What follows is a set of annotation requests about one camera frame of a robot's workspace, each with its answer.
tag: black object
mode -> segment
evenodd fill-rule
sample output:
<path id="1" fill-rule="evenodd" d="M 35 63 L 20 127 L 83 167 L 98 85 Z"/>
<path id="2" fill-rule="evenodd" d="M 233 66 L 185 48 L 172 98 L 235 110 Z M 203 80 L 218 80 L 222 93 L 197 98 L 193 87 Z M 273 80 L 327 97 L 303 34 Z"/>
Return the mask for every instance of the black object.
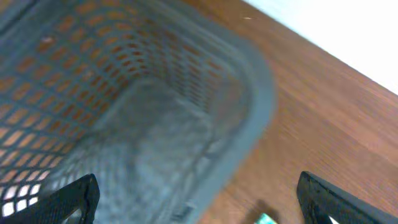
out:
<path id="1" fill-rule="evenodd" d="M 306 224 L 398 223 L 398 218 L 370 206 L 327 181 L 303 171 L 297 197 Z"/>
<path id="2" fill-rule="evenodd" d="M 76 211 L 79 216 L 67 223 L 93 223 L 99 200 L 97 180 L 94 174 L 88 174 L 0 223 L 61 223 Z"/>

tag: wooden floor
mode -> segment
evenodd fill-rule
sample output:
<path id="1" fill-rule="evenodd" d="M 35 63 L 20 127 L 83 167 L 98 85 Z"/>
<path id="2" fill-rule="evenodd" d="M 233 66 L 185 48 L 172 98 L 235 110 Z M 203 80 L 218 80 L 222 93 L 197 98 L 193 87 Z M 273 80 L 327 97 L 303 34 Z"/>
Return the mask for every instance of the wooden floor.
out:
<path id="1" fill-rule="evenodd" d="M 259 47 L 279 99 L 272 124 L 200 223 L 252 224 L 261 212 L 303 223 L 302 170 L 398 216 L 398 96 L 240 0 L 185 1 Z"/>

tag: green object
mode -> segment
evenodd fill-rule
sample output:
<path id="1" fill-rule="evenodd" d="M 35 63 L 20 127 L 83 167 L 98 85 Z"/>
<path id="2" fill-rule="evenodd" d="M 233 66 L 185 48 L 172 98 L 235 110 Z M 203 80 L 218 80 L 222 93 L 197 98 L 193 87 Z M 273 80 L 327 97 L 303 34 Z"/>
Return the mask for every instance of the green object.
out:
<path id="1" fill-rule="evenodd" d="M 255 224 L 277 224 L 271 217 L 263 213 Z"/>

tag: laundry basket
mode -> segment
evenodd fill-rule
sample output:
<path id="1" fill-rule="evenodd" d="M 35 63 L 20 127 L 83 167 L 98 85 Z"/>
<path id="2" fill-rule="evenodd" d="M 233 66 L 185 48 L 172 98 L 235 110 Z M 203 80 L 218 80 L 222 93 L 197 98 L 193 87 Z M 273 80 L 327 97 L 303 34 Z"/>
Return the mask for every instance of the laundry basket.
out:
<path id="1" fill-rule="evenodd" d="M 95 223 L 193 223 L 270 119 L 261 54 L 180 2 L 40 0 L 12 16 L 2 217 L 93 173 Z"/>

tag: perforated basket wall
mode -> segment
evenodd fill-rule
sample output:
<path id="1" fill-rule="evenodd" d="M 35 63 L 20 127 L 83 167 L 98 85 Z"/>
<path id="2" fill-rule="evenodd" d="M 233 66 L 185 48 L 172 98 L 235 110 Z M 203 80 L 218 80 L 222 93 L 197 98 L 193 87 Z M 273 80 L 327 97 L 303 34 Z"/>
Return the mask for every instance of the perforated basket wall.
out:
<path id="1" fill-rule="evenodd" d="M 260 100 L 260 96 L 272 92 L 272 85 L 264 62 L 248 59 L 259 56 L 257 52 L 240 52 L 235 47 L 245 43 L 229 33 L 221 37 L 212 33 L 219 29 L 213 24 L 206 30 L 207 21 L 196 14 L 191 20 L 192 13 L 179 14 L 192 12 L 179 5 L 153 0 L 43 0 L 2 33 L 2 216 L 36 203 L 40 186 L 54 167 L 63 169 L 61 161 L 76 141 L 99 126 L 129 86 L 147 78 L 165 83 L 189 108 L 203 114 L 211 123 L 211 140 L 204 142 L 206 149 L 183 172 L 174 192 L 161 202 L 153 199 L 159 207 L 151 211 L 157 214 L 148 214 L 145 220 L 187 222 L 185 216 L 200 204 L 193 203 L 194 195 L 213 184 L 208 199 L 202 197 L 207 203 L 211 200 L 233 169 L 221 169 L 217 183 L 209 175 L 226 163 L 225 151 L 236 155 L 225 156 L 235 167 L 250 149 L 268 121 L 272 97 Z M 242 46 L 228 45 L 227 37 Z M 254 121 L 259 116 L 263 120 Z"/>

